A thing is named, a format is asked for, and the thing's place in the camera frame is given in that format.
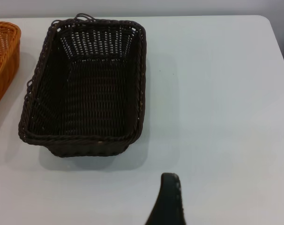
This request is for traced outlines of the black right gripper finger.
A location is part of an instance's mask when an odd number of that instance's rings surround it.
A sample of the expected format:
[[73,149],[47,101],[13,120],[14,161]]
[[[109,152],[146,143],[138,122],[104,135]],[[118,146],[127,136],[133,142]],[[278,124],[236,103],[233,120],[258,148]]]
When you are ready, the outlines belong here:
[[156,203],[146,222],[147,225],[181,225],[181,183],[177,174],[163,173]]

